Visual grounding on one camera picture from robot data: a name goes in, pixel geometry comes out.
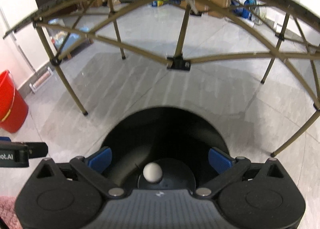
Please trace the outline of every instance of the textured black surface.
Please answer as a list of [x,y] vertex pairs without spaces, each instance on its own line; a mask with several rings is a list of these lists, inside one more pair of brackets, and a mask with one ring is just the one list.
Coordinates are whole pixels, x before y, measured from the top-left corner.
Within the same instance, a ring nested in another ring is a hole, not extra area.
[[188,190],[133,190],[110,201],[83,229],[237,229],[225,220],[212,201],[193,198]]
[[73,229],[88,224],[102,205],[88,183],[67,180],[53,160],[42,160],[15,204],[23,228]]
[[240,228],[286,229],[305,211],[301,193],[278,160],[267,160],[254,179],[223,189],[218,204]]

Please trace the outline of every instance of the red bucket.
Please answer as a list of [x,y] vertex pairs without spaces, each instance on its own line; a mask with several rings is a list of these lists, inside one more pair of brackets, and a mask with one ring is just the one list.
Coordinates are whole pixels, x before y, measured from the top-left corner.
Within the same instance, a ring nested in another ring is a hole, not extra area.
[[0,74],[0,128],[15,133],[28,115],[28,105],[9,74],[8,70]]

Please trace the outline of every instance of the tiled floor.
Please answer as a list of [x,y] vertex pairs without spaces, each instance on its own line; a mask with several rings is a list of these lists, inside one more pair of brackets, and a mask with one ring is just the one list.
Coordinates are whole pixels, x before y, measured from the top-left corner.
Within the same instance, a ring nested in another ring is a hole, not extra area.
[[[172,55],[183,11],[164,6],[144,7],[119,19],[124,42],[164,55]],[[92,27],[101,17],[82,25]],[[275,44],[266,27],[255,27]],[[112,25],[101,31],[115,38]],[[284,42],[281,50],[303,47]],[[266,51],[244,30],[208,16],[191,17],[184,56],[240,51]],[[118,48],[95,42],[62,65],[68,80],[89,112],[84,117],[55,74],[35,95],[13,141],[44,141],[56,161],[88,156],[123,117],[155,105],[189,109],[211,122],[224,137],[232,156],[243,155],[264,162],[314,112],[311,99],[280,61],[276,61],[265,85],[260,84],[269,59],[224,61],[193,65],[189,73],[168,71],[163,65]],[[315,89],[308,61],[292,63]],[[1,136],[8,135],[0,130]],[[294,144],[278,155],[305,197],[307,209],[301,229],[320,229],[320,120]],[[0,169],[3,195],[17,195],[39,160],[27,169]]]

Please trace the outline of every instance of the pink rug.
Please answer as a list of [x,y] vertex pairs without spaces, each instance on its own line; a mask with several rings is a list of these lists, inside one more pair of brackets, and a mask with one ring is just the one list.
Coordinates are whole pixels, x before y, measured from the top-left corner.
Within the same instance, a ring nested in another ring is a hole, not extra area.
[[0,196],[0,217],[10,229],[22,229],[14,212],[15,197]]

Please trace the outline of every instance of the bucket handle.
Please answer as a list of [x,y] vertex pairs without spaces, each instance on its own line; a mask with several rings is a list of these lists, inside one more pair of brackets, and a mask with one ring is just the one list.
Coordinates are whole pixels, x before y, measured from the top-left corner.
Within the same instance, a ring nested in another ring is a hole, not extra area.
[[11,103],[11,106],[9,108],[9,111],[7,112],[7,114],[0,120],[0,122],[4,122],[10,115],[11,113],[11,110],[12,110],[12,107],[13,107],[13,103],[14,103],[14,98],[16,96],[16,85],[14,83],[14,79],[13,79],[13,75],[12,73],[9,71],[9,74],[11,75],[11,79],[13,81],[13,99],[12,99],[12,103]]

